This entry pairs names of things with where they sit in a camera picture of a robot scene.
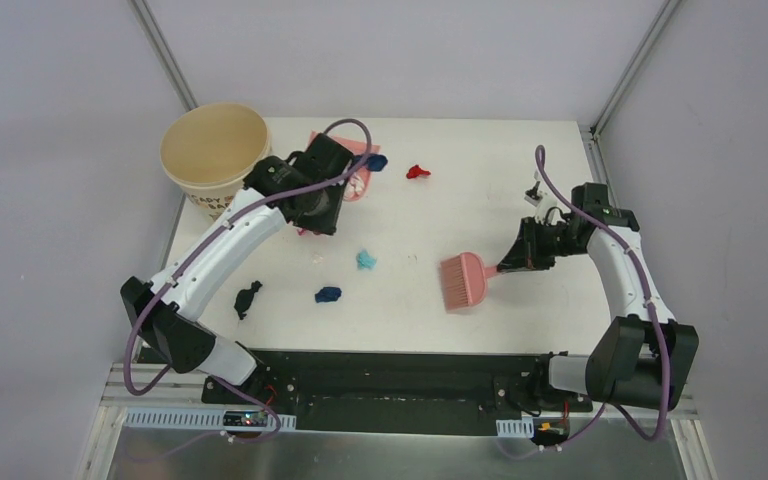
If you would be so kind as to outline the pink hand brush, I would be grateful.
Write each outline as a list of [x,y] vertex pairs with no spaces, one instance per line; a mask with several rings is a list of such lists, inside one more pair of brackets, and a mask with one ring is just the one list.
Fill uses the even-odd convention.
[[439,263],[443,305],[447,312],[481,303],[487,295],[488,281],[499,274],[497,265],[486,265],[473,252],[462,252]]

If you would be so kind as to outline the pink plastic dustpan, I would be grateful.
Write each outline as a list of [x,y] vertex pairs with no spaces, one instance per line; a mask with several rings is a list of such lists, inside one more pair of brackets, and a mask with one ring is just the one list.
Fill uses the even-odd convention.
[[370,184],[368,164],[378,152],[378,145],[365,141],[312,132],[305,150],[305,175],[312,184],[324,186],[307,196],[328,194],[332,196],[331,204],[336,203],[336,198],[349,203],[359,201]]

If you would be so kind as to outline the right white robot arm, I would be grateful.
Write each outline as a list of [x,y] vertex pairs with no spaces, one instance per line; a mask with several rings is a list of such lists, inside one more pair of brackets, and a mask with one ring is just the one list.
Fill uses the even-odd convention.
[[646,266],[635,214],[612,206],[604,184],[572,191],[574,211],[559,222],[520,221],[501,273],[546,271],[557,258],[588,255],[597,268],[612,321],[587,357],[544,354],[529,380],[529,400],[555,408],[568,392],[623,407],[671,411],[682,396],[699,347],[694,327],[678,323]]

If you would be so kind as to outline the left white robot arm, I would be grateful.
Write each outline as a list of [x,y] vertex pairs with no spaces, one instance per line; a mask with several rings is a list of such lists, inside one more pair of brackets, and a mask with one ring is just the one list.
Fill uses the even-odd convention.
[[288,159],[256,162],[230,206],[183,257],[148,281],[131,277],[122,285],[132,325],[126,350],[143,340],[175,372],[212,375],[239,403],[257,402],[265,378],[255,371],[256,358],[199,319],[228,277],[286,225],[334,234],[355,166],[354,153],[325,134]]

